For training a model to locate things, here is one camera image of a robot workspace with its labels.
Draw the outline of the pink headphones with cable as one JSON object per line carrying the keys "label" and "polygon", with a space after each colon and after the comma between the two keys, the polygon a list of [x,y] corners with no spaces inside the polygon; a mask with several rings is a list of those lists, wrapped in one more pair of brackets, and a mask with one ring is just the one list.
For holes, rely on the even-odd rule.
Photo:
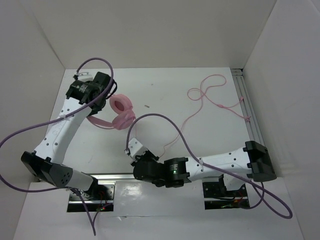
{"label": "pink headphones with cable", "polygon": [[[223,82],[219,83],[219,84],[215,84],[215,85],[210,85],[206,89],[203,89],[203,85],[204,85],[205,81],[208,80],[209,78],[212,78],[212,77],[222,78]],[[231,106],[225,106],[223,104],[216,103],[207,96],[207,92],[209,89],[223,87],[226,84],[227,84],[227,78],[224,75],[212,74],[212,75],[209,75],[206,78],[204,78],[200,82],[199,87],[193,87],[187,91],[187,97],[191,101],[194,101],[194,102],[200,101],[200,107],[196,112],[194,112],[193,114],[191,114],[190,116],[188,116],[184,120],[184,122],[182,123],[182,125],[179,129],[181,132],[184,130],[187,122],[191,118],[195,117],[202,110],[202,108],[204,106],[204,98],[206,98],[209,102],[211,102],[216,107],[232,112],[236,116],[243,119],[245,122],[249,122],[251,120],[250,116],[240,115],[239,113],[237,113],[236,111],[233,110],[233,108],[235,108],[236,106],[238,106],[244,102],[243,96],[241,96],[239,98],[239,100],[236,104],[231,105]],[[136,115],[133,111],[133,104],[132,104],[131,100],[127,96],[125,96],[124,94],[114,94],[114,93],[111,93],[110,95],[108,95],[106,99],[109,101],[109,105],[110,105],[111,109],[117,114],[117,116],[111,122],[100,119],[98,117],[94,117],[94,116],[88,116],[87,120],[95,127],[103,129],[103,130],[118,130],[118,131],[120,131],[120,130],[128,129],[130,126],[132,126],[134,120],[136,120]]]}

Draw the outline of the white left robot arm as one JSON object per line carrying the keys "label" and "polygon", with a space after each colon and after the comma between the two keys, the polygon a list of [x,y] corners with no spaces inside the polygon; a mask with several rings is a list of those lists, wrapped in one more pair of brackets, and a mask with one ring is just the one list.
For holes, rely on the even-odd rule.
{"label": "white left robot arm", "polygon": [[82,122],[97,114],[106,105],[106,94],[92,106],[81,109],[112,86],[114,81],[108,74],[98,72],[95,77],[77,77],[69,86],[59,114],[61,119],[52,125],[42,142],[33,150],[25,151],[21,161],[37,178],[58,189],[78,189],[88,200],[108,194],[109,190],[86,173],[63,164],[67,149]]}

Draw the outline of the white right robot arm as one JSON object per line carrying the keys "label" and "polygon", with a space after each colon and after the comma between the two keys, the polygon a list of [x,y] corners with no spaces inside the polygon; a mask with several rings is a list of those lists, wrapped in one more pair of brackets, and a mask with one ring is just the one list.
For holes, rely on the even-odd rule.
{"label": "white right robot arm", "polygon": [[134,178],[158,188],[180,188],[197,180],[223,178],[218,190],[223,196],[230,196],[246,181],[264,183],[277,178],[268,149],[256,141],[247,141],[244,147],[224,154],[159,162],[159,157],[132,138],[125,152],[132,159]]}

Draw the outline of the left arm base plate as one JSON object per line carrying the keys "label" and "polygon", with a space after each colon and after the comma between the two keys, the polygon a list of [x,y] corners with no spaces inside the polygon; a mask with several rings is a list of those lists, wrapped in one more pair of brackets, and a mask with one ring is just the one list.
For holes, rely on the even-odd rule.
{"label": "left arm base plate", "polygon": [[[83,191],[80,191],[81,197],[90,213],[113,212],[116,182],[101,181],[99,184],[103,185],[106,188],[106,191],[102,192],[100,190],[96,196],[89,196]],[[86,211],[81,198],[74,192],[70,192],[69,194],[66,211],[68,213],[81,213]]]}

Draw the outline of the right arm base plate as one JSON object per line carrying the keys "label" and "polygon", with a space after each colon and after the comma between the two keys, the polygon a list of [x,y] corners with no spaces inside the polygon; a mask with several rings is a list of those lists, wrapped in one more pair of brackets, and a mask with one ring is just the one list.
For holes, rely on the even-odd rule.
{"label": "right arm base plate", "polygon": [[227,190],[222,181],[203,182],[202,188],[205,210],[224,210],[250,207],[245,184],[243,184],[239,189]]}

